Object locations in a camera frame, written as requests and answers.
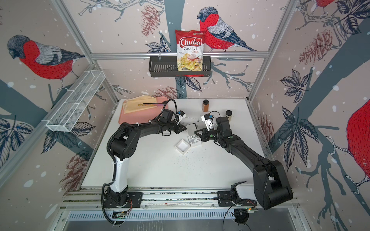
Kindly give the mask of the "white mesh shelf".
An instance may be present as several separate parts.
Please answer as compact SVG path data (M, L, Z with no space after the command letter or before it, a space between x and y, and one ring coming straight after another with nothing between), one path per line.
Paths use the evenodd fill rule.
M71 132L105 78L105 74L100 70L85 72L79 78L79 84L67 91L67 98L47 122L46 127L53 132Z

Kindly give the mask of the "white gift box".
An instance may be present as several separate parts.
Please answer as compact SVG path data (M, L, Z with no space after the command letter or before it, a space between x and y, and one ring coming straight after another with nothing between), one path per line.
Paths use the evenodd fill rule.
M197 135L188 136L188 141L191 147L197 147L202 145L201 138Z

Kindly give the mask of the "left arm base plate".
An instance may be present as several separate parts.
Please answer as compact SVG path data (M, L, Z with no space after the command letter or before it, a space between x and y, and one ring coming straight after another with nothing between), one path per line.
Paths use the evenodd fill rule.
M141 206L142 192L122 192L116 193L109 191L105 193L103 199L104 208L139 208Z

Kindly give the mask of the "beige cloth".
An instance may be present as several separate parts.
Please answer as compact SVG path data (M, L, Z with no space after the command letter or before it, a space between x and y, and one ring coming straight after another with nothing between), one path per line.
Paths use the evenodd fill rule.
M122 104L125 114L156 108L156 105L144 105L144 103L157 103L157 98L149 95L142 95L133 99L126 100Z

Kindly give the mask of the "Chuba cassava chips bag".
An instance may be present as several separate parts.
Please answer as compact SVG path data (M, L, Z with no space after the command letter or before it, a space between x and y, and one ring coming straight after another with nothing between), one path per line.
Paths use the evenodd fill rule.
M205 31L176 30L177 70L180 72L195 72L186 77L203 77L203 53Z

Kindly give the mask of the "pink tray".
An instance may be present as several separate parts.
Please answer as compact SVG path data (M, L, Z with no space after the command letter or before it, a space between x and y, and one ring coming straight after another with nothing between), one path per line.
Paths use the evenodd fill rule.
M155 98L157 98L157 103L162 103L168 100L167 97L163 96ZM157 106L156 108L125 114L123 108L121 108L119 124L122 124L124 122L129 124L147 123L149 120L154 119L162 111L162 109L163 106Z

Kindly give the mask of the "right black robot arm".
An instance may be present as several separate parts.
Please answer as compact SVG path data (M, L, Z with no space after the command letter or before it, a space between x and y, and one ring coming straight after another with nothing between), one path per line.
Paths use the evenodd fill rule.
M195 131L202 142L214 141L237 157L253 173L253 192L256 201L267 210L293 199L293 192L283 165L271 161L251 149L239 136L232 133L227 117L216 119L217 129Z

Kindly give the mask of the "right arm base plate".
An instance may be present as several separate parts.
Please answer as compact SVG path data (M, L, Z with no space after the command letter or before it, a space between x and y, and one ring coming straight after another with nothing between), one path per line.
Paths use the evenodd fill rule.
M241 199L236 193L231 191L218 191L214 200L218 202L219 207L256 207L257 201L251 199Z

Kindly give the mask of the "orange spice jar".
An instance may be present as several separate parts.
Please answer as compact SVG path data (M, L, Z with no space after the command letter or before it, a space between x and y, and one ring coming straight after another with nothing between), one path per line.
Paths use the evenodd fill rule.
M209 100L203 100L202 102L202 111L208 112L209 111Z

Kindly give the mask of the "pale spice jar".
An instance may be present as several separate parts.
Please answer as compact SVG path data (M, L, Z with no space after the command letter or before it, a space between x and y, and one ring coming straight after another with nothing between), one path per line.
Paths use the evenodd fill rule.
M227 119L230 121L231 118L232 118L233 113L232 113L231 110L227 110L226 113L225 113L225 115L226 115Z

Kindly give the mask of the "iridescent black spoon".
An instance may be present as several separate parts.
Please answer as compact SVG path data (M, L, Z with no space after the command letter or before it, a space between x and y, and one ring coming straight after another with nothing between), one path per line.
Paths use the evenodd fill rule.
M144 107L144 106L164 106L166 104L167 101L164 101L162 103L141 103L141 104L138 104L138 106L140 107Z

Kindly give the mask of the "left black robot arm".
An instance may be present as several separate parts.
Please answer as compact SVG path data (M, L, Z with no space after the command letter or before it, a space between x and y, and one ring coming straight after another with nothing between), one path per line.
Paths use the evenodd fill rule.
M130 158L136 151L139 139L144 136L161 134L170 136L186 130L181 121L186 117L178 110L174 99L163 102L160 113L147 123L123 123L107 142L107 153L113 160L113 176L110 183L102 186L102 201L114 201L122 206L128 200L128 169Z

